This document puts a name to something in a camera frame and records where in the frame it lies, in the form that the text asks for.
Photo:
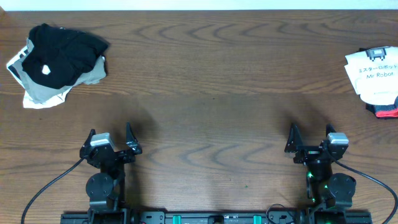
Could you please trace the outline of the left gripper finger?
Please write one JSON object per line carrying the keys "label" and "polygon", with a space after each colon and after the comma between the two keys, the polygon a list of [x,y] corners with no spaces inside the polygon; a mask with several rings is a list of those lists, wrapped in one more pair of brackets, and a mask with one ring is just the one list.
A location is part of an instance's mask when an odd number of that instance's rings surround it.
{"label": "left gripper finger", "polygon": [[142,147],[133,134],[130,122],[126,123],[126,144],[133,151],[134,155],[142,154]]}
{"label": "left gripper finger", "polygon": [[96,134],[95,129],[91,129],[91,130],[90,130],[90,133],[89,133],[89,135],[88,135],[88,137],[87,137],[87,139],[85,140],[85,142],[83,143],[83,145],[82,145],[82,147],[81,147],[81,150],[86,150],[86,149],[88,149],[88,148],[91,147],[91,139],[92,139],[92,137],[93,137],[95,134]]}

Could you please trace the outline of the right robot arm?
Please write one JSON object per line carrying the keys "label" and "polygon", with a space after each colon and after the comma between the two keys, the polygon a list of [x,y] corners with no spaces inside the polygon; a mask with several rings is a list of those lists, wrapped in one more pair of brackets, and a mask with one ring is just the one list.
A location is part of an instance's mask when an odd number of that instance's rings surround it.
{"label": "right robot arm", "polygon": [[348,148],[344,133],[326,126],[326,138],[317,146],[303,143],[296,124],[291,124],[284,152],[294,153],[294,163],[307,167],[307,196],[313,206],[300,216],[301,223],[348,223],[346,211],[353,205],[356,180],[344,173],[334,173],[332,163],[337,163]]}

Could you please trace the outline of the white Mr Robot t-shirt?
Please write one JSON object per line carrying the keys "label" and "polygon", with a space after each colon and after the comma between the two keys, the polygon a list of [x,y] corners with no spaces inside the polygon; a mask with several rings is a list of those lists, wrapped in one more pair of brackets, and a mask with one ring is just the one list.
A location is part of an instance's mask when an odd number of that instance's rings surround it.
{"label": "white Mr Robot t-shirt", "polygon": [[347,55],[345,70],[360,99],[393,105],[397,98],[397,47],[376,47]]}

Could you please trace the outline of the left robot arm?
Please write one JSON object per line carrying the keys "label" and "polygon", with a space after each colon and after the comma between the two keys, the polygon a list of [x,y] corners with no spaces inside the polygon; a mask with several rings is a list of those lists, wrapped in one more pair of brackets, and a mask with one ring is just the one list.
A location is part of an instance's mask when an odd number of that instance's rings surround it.
{"label": "left robot arm", "polygon": [[90,198],[86,223],[139,223],[137,212],[127,208],[125,201],[124,166],[142,154],[129,123],[126,124],[126,144],[127,149],[115,151],[110,133],[97,134],[92,129],[81,147],[80,157],[99,169],[86,183],[86,194]]}

